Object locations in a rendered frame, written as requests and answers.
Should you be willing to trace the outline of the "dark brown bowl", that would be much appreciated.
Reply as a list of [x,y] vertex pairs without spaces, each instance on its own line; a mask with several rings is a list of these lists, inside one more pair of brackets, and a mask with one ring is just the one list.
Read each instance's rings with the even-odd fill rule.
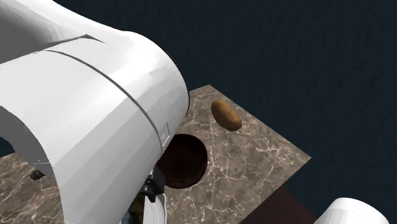
[[176,134],[157,167],[170,188],[188,188],[198,183],[206,172],[208,154],[205,144],[190,134]]

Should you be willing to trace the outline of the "brown potato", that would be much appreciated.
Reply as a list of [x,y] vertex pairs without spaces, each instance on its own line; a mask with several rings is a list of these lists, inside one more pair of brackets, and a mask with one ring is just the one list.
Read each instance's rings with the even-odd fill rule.
[[211,104],[211,113],[217,124],[229,131],[237,131],[242,127],[240,116],[224,101],[215,100]]

